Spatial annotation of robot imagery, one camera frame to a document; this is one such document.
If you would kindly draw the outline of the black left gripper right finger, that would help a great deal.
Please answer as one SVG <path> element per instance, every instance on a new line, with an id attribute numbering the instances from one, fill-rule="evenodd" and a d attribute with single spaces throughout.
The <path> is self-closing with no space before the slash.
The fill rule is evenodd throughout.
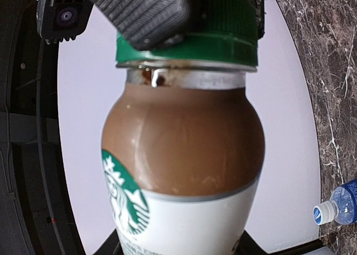
<path id="1" fill-rule="evenodd" d="M 239 241 L 239 255 L 267 255 L 256 242 L 248 234 L 247 231 L 244 231 Z"/>

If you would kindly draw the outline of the Pocari Sweat bottle white cap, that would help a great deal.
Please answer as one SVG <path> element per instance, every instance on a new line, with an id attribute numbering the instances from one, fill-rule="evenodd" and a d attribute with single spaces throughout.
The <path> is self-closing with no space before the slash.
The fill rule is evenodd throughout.
<path id="1" fill-rule="evenodd" d="M 356 223 L 356 179 L 337 187 L 329 201 L 332 201 L 336 208 L 333 221 L 340 225 Z"/>

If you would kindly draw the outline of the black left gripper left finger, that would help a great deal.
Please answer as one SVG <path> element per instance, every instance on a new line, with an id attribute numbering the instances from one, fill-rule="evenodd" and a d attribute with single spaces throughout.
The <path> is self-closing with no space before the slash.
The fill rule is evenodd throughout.
<path id="1" fill-rule="evenodd" d="M 116 230 L 104 241 L 96 251 L 96 255 L 123 255 L 118 234 Z"/>

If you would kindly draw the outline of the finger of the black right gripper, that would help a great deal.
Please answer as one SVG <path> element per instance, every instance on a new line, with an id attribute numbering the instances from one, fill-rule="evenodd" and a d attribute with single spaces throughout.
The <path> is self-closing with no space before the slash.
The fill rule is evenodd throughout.
<path id="1" fill-rule="evenodd" d="M 258 39 L 260 40 L 265 34 L 265 10 L 264 2 L 265 0 L 248 0 L 249 3 L 255 9 L 255 18 L 258 28 Z"/>
<path id="2" fill-rule="evenodd" d="M 90 0 L 131 47 L 169 47 L 196 28 L 203 0 Z"/>

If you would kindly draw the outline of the Starbucks coffee bottle green cap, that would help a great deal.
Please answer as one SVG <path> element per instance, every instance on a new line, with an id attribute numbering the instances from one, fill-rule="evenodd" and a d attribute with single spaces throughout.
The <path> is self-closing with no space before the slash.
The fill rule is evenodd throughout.
<path id="1" fill-rule="evenodd" d="M 234 254 L 264 160 L 250 66 L 131 61 L 102 134 L 124 254 Z"/>

